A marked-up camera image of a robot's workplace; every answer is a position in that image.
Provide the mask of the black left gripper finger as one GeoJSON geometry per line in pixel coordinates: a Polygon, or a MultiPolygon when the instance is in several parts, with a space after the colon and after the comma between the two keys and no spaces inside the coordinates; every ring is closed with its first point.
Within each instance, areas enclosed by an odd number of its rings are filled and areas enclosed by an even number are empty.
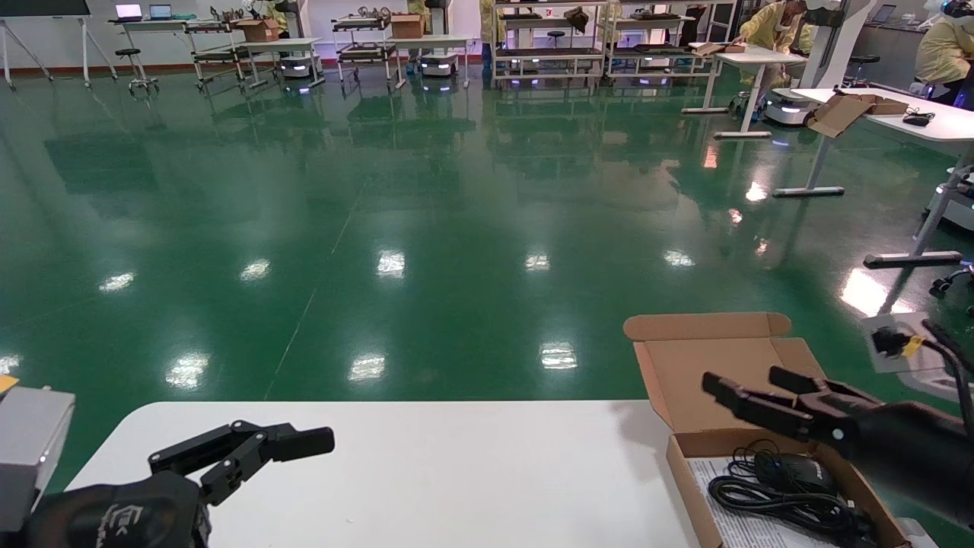
{"type": "Polygon", "coordinates": [[[188,476],[204,470],[202,502],[217,506],[272,461],[316,457],[335,448],[330,427],[298,431],[290,423],[261,426],[237,420],[154,452],[148,465],[153,474],[188,476]]]}

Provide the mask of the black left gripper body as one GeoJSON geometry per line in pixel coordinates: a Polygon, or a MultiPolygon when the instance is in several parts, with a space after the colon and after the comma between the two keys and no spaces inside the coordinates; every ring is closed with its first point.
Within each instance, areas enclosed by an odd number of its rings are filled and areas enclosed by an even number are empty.
{"type": "Polygon", "coordinates": [[[171,472],[46,495],[24,547],[206,547],[212,525],[197,483],[171,472]]]}

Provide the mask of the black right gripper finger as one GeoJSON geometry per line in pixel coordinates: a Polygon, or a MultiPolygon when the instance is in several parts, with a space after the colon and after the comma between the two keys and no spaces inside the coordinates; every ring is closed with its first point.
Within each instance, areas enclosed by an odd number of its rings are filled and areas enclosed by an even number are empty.
{"type": "Polygon", "coordinates": [[[845,383],[807,377],[779,365],[770,368],[769,383],[792,393],[792,408],[811,416],[851,416],[883,405],[883,401],[845,383]]]}
{"type": "Polygon", "coordinates": [[[751,389],[710,371],[703,374],[702,389],[735,419],[796,441],[821,441],[815,417],[797,404],[800,395],[817,392],[822,379],[793,371],[770,371],[768,381],[794,396],[751,389]]]}

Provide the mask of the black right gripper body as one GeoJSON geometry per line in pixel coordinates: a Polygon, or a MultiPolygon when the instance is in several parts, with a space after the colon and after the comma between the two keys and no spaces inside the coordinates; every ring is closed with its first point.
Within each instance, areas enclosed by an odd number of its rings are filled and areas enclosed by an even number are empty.
{"type": "Polygon", "coordinates": [[[818,440],[867,478],[959,527],[973,524],[973,445],[955,416],[912,401],[827,400],[818,440]]]}

